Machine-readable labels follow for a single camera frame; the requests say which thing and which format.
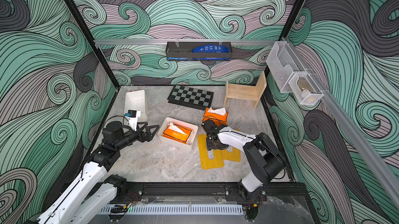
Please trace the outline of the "white tissue box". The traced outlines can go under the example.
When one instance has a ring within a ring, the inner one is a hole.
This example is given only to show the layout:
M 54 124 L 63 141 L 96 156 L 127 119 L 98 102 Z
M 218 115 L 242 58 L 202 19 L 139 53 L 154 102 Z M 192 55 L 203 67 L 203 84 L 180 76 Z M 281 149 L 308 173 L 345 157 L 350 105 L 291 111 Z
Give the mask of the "white tissue box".
M 161 142 L 172 145 L 186 151 L 192 151 L 198 126 L 179 121 L 172 118 L 166 118 L 158 131 L 158 137 Z
M 141 116 L 138 118 L 139 122 L 146 122 L 148 120 L 147 96 L 144 90 L 131 91 L 125 94 L 124 113 L 128 113 L 129 110 L 141 112 Z

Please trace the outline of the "orange tissue pack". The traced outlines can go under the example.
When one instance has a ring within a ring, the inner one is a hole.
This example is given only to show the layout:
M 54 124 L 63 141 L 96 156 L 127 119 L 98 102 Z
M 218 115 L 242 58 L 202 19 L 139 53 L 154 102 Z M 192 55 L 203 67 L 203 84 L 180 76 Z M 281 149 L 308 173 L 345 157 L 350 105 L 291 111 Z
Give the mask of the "orange tissue pack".
M 192 129 L 170 122 L 163 131 L 163 137 L 186 144 L 191 133 Z
M 217 126 L 224 124 L 227 125 L 228 112 L 225 108 L 213 109 L 212 107 L 206 108 L 203 115 L 202 122 L 212 120 Z

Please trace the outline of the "yellow bamboo lid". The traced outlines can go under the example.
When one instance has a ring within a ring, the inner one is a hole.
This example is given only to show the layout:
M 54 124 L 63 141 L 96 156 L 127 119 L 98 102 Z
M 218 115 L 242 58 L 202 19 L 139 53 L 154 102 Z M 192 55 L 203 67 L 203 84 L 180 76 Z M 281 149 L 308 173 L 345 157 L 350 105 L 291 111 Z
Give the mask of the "yellow bamboo lid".
M 198 150 L 203 170 L 218 169 L 224 167 L 224 160 L 220 150 L 207 150 L 207 136 L 198 135 Z
M 235 147 L 229 146 L 228 149 L 221 150 L 220 152 L 224 160 L 241 162 L 241 151 Z

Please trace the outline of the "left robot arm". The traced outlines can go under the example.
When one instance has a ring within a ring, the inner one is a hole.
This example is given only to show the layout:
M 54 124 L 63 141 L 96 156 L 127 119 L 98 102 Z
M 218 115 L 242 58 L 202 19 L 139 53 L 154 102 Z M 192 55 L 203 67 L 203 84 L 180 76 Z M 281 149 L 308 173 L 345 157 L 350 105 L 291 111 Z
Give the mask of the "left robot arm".
M 108 123 L 102 130 L 102 143 L 87 158 L 77 177 L 33 223 L 87 224 L 114 200 L 124 203 L 117 212 L 125 215 L 140 200 L 129 190 L 126 178 L 111 175 L 93 195 L 90 192 L 119 159 L 122 149 L 135 142 L 150 142 L 159 129 L 159 125 L 147 122 L 139 122 L 135 128 L 120 121 Z

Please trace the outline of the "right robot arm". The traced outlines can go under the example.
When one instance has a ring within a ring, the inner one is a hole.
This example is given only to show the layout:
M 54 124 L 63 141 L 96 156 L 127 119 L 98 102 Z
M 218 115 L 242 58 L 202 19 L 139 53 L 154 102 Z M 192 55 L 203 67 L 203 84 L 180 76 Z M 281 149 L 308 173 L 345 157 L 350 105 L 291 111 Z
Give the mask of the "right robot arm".
M 271 138 L 265 134 L 245 134 L 227 125 L 206 120 L 201 125 L 206 133 L 208 150 L 236 148 L 245 153 L 250 172 L 240 180 L 240 193 L 249 195 L 268 184 L 286 167 L 286 159 Z

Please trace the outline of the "black chessboard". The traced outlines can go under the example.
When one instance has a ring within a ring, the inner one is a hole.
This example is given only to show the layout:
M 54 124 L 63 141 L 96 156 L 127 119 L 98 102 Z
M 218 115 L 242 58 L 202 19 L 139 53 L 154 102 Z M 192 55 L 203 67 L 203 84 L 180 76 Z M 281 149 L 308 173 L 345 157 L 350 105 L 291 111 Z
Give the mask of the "black chessboard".
M 167 100 L 169 103 L 198 110 L 211 107 L 214 93 L 193 87 L 175 85 Z

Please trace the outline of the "small wooden chair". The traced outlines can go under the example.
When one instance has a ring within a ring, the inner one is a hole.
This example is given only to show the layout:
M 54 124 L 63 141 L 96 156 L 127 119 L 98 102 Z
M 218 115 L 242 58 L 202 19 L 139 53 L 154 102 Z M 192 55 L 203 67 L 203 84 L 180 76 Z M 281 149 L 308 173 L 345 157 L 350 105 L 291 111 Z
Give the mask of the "small wooden chair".
M 252 101 L 253 110 L 255 110 L 266 88 L 267 79 L 264 71 L 261 72 L 255 86 L 231 84 L 226 81 L 223 106 L 226 106 L 228 98 L 241 99 Z

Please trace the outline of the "blue object in basket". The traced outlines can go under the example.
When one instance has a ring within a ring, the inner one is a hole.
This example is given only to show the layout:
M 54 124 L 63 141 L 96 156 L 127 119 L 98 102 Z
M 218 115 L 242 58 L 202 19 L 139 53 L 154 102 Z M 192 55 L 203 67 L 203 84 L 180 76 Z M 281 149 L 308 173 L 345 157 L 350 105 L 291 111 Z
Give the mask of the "blue object in basket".
M 230 49 L 223 45 L 203 45 L 191 50 L 192 53 L 229 53 Z

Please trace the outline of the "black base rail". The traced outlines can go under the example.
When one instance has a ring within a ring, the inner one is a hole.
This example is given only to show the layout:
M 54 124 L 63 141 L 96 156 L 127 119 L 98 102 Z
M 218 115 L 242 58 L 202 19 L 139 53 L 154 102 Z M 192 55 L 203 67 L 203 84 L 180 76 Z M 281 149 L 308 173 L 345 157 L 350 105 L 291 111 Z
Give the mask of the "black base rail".
M 264 196 L 272 194 L 307 193 L 303 183 L 271 182 L 249 192 L 238 182 L 126 182 L 122 192 L 133 192 L 139 198 L 149 196 L 222 196 L 240 197 Z

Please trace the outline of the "black wall shelf basket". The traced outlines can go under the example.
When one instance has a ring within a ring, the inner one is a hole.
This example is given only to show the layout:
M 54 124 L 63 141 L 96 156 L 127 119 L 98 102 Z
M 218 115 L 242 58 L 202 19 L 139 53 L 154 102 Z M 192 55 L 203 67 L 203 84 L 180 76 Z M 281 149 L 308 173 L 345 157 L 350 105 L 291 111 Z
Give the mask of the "black wall shelf basket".
M 203 45 L 223 45 L 230 49 L 229 53 L 192 53 L 193 48 Z M 214 60 L 231 60 L 233 54 L 230 42 L 200 43 L 200 42 L 183 42 L 179 45 L 174 42 L 168 42 L 166 45 L 166 57 L 171 61 L 214 61 Z

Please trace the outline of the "aluminium wall rail back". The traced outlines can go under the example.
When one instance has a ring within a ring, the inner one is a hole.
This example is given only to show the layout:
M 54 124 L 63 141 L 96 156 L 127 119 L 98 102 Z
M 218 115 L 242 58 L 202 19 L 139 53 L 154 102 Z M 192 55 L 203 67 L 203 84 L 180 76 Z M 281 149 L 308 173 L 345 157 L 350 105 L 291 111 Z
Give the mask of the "aluminium wall rail back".
M 183 42 L 200 42 L 210 43 L 217 42 L 221 44 L 223 42 L 230 42 L 232 46 L 270 46 L 273 45 L 276 40 L 212 40 L 212 39 L 94 39 L 96 45 L 166 45 L 168 42 L 174 42 L 179 45 Z

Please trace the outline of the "aluminium wall rail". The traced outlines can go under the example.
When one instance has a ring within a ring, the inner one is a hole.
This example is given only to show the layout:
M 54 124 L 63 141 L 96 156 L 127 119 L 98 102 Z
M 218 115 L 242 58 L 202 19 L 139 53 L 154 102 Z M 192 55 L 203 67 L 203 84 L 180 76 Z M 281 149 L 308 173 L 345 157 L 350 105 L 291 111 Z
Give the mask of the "aluminium wall rail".
M 94 39 L 96 45 L 166 45 L 168 42 L 174 42 L 179 45 L 183 42 L 200 42 L 210 43 L 217 42 L 221 44 L 223 42 L 230 42 L 232 46 L 270 46 L 273 45 L 276 40 L 212 40 L 212 39 Z
M 398 207 L 399 179 L 391 171 L 374 147 L 369 143 L 365 135 L 359 130 L 332 93 L 325 87 L 320 80 L 320 77 L 302 58 L 294 44 L 288 38 L 283 37 L 282 40 L 287 42 L 291 53 L 294 55 L 294 62 L 298 63 L 300 70 L 304 71 L 306 75 L 309 76 L 309 81 L 312 86 L 314 86 L 318 92 L 323 94 L 322 102 L 340 126 L 343 134 L 351 141 L 351 145 L 358 151 L 359 155 L 384 188 L 386 194 L 395 206 Z

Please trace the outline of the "clear plastic wall bin large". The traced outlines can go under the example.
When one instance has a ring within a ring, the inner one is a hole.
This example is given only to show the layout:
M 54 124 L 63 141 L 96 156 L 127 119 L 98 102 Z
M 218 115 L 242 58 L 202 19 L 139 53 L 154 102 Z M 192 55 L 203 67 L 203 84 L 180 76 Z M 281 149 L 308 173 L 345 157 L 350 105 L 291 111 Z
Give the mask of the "clear plastic wall bin large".
M 295 73 L 304 71 L 294 46 L 285 41 L 274 43 L 267 58 L 267 66 L 281 93 L 291 93 L 289 81 Z

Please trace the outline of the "clear plastic wall bin small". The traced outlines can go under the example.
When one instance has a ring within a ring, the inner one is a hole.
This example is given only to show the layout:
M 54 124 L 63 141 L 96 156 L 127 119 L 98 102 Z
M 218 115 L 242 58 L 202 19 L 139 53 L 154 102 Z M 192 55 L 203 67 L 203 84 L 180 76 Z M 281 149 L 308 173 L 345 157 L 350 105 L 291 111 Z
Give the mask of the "clear plastic wall bin small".
M 314 106 L 323 97 L 323 94 L 314 82 L 311 82 L 306 72 L 296 72 L 288 82 L 292 93 L 300 105 Z

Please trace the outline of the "aluminium wall rail right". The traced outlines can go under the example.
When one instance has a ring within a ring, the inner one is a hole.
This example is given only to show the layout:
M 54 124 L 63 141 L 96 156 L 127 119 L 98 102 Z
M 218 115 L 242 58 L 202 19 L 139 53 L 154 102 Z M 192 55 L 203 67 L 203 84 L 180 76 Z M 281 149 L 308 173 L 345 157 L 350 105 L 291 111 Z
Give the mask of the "aluminium wall rail right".
M 325 87 L 320 80 L 320 77 L 302 58 L 294 44 L 288 38 L 283 37 L 282 40 L 287 42 L 291 53 L 294 55 L 294 62 L 298 63 L 300 70 L 304 71 L 306 75 L 309 76 L 309 81 L 312 86 L 314 86 L 318 92 L 323 94 L 322 102 L 340 126 L 343 134 L 351 141 L 351 145 L 358 151 L 359 155 L 384 188 L 386 194 L 395 206 L 398 207 L 399 179 L 391 171 L 374 147 L 369 143 L 365 135 L 359 130 L 332 93 Z

